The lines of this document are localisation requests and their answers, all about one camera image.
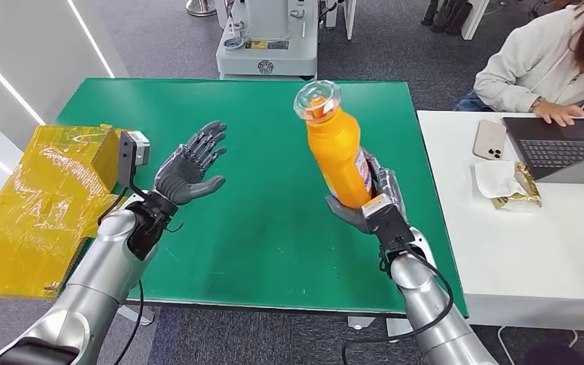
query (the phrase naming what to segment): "clear bottle cap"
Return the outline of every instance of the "clear bottle cap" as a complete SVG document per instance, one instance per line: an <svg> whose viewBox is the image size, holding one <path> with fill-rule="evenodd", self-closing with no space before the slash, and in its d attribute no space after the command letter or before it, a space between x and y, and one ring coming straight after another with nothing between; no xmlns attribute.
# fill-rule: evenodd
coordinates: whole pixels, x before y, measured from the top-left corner
<svg viewBox="0 0 584 365"><path fill-rule="evenodd" d="M313 81L304 86L294 98L294 111L299 118L310 122L330 119L341 104L341 89L332 81Z"/></svg>

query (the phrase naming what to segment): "robotic arm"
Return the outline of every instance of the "robotic arm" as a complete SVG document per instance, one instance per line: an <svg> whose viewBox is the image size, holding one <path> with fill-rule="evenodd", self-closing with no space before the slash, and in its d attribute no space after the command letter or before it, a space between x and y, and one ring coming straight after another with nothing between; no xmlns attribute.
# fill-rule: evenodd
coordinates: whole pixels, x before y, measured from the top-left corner
<svg viewBox="0 0 584 365"><path fill-rule="evenodd" d="M326 198L333 214L354 225L360 231L375 234L379 240L380 268L395 282L406 302L406 316L412 333L393 336L386 341L416 335L422 352L433 365L497 365L451 298L436 282L430 256L421 255L428 247L426 237L405 220L406 213L395 172L386 169L366 152L371 173L376 177L378 195L361 211L339 204L332 196ZM345 360L346 347L341 355Z"/></svg>
<svg viewBox="0 0 584 365"><path fill-rule="evenodd" d="M224 148L214 151L224 138L225 128L224 124L212 122L187 144L181 144L157 172L150 192L133 183L136 166L148 160L148 140L139 132L122 133L118 182L134 194L101 221L97 237L59 299L28 330L0 350L0 365L97 362L118 307L139 283L178 206L223 185L222 176L205 182L202 179L225 152ZM326 200L342 220L378 237L384 271L405 299L406 314L415 330L386 341L416 335L421 350L434 365L497 364L450 300L449 285L445 281L448 294L435 281L433 273L438 271L429 252L425 252L426 238L405 220L395 173L381 167L374 156L367 155L367 159L379 194L360 211L344 207L332 196ZM416 251L424 252L427 259Z"/></svg>
<svg viewBox="0 0 584 365"><path fill-rule="evenodd" d="M224 148L213 151L224 138L225 128L225 124L212 122L181 144L158 171L150 192L133 184L135 167L148 160L148 140L140 132L120 135L118 182L134 194L101 221L97 237L59 299L0 350L0 365L97 363L117 309L154 257L178 205L223 185L222 176L202 179L225 152Z"/></svg>

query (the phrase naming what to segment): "orange juice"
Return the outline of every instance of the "orange juice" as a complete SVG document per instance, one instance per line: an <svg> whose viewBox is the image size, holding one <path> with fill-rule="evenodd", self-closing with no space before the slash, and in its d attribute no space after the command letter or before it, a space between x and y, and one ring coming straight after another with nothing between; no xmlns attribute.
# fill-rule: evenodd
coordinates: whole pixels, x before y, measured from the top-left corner
<svg viewBox="0 0 584 365"><path fill-rule="evenodd" d="M359 209L370 200L373 182L357 120L340 104L336 84L314 81L299 91L294 110L306 121L308 144L328 189L343 205Z"/></svg>

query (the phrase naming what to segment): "laptop keyboard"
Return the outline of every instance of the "laptop keyboard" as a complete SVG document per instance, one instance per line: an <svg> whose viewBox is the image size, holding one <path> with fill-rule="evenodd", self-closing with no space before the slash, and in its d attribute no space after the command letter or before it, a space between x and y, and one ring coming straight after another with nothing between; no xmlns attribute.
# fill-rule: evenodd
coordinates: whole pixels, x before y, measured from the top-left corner
<svg viewBox="0 0 584 365"><path fill-rule="evenodd" d="M584 141L521 140L532 167L563 168L584 160Z"/></svg>

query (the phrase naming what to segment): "green table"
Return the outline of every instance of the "green table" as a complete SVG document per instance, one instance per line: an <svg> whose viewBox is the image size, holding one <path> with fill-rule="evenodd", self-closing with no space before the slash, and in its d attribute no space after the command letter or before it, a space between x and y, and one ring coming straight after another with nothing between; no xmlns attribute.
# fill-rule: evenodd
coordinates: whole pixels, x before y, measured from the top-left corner
<svg viewBox="0 0 584 365"><path fill-rule="evenodd" d="M404 301L379 271L378 243L329 212L329 193L292 110L304 82L87 79L60 125L111 124L151 141L136 184L205 123L227 123L227 153L208 173L225 185L180 208L143 277L148 303L401 316ZM341 82L361 143L397 172L411 224L430 241L455 303L466 306L408 87Z"/></svg>

